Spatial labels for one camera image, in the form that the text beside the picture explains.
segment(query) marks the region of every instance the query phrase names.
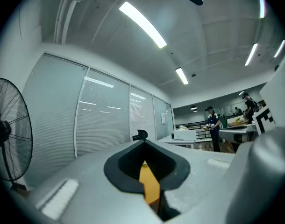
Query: standing fan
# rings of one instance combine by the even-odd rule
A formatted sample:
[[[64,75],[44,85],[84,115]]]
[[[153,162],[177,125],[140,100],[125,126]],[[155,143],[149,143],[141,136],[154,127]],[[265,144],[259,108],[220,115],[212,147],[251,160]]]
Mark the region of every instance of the standing fan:
[[[32,130],[25,101],[17,87],[0,78],[0,176],[21,178],[32,157]]]

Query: white box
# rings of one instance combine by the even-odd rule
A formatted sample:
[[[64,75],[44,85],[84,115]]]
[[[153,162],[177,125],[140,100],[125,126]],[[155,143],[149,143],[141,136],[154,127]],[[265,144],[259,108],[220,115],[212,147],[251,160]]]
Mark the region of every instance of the white box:
[[[175,130],[174,139],[195,141],[197,139],[197,134],[195,130]]]

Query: white table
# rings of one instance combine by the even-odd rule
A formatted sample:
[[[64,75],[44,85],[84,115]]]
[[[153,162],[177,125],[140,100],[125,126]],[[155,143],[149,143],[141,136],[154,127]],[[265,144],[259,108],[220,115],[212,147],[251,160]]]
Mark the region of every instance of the white table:
[[[180,145],[180,146],[189,145],[190,148],[193,148],[193,145],[195,144],[195,140],[175,140],[171,138],[171,135],[158,141],[167,144]]]

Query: window blind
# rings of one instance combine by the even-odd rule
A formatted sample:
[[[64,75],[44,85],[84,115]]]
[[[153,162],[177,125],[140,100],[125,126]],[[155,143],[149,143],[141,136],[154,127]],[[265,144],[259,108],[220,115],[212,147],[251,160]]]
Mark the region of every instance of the window blind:
[[[33,131],[33,158],[25,174],[28,186],[38,186],[75,159],[75,112],[86,71],[47,55],[34,67],[23,92]]]
[[[147,131],[149,140],[156,140],[152,95],[135,87],[130,89],[130,139],[138,129]]]
[[[77,117],[77,154],[129,142],[129,85],[90,70]]]

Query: backpack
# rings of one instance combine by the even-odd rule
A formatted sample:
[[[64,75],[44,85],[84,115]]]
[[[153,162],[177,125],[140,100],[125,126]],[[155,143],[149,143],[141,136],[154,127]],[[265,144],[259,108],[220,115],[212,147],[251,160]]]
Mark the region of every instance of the backpack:
[[[260,106],[259,106],[258,102],[254,101],[252,98],[250,98],[250,100],[254,104],[254,107],[255,107],[254,112],[259,112]]]

